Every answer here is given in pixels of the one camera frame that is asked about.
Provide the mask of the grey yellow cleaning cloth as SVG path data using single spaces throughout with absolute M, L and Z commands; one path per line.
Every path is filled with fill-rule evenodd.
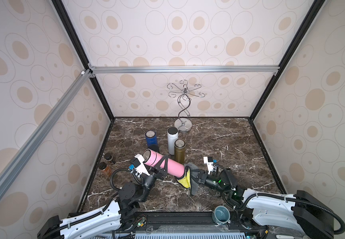
M 199 183 L 195 181 L 199 175 L 199 168 L 192 162 L 184 165 L 184 175 L 176 178 L 177 182 L 186 189 L 190 189 L 190 195 L 195 196 L 198 192 Z

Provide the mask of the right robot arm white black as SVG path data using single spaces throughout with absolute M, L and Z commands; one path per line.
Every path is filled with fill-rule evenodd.
M 272 194 L 244 188 L 226 168 L 216 176 L 202 169 L 186 168 L 186 175 L 191 190 L 202 184 L 219 192 L 225 204 L 240 213 L 239 220 L 247 228 L 257 224 L 293 229 L 312 239 L 332 239 L 345 232 L 343 219 L 306 191 Z

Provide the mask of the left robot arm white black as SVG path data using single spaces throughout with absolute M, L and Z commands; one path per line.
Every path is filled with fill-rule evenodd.
M 139 174 L 141 185 L 128 182 L 117 191 L 109 202 L 88 213 L 60 220 L 51 217 L 38 232 L 38 239 L 88 239 L 107 231 L 116 231 L 123 225 L 134 223 L 133 215 L 145 202 L 156 180 L 163 179 L 168 173 L 168 155 L 163 156 L 151 172 L 145 167 L 143 157 L 138 154 L 132 159 L 128 171 Z

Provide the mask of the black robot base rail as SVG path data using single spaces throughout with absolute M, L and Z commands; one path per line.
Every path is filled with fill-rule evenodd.
M 231 212 L 230 221 L 216 225 L 212 212 L 139 212 L 135 222 L 116 231 L 107 231 L 89 239 L 274 239 L 274 230 L 241 220 L 240 212 Z

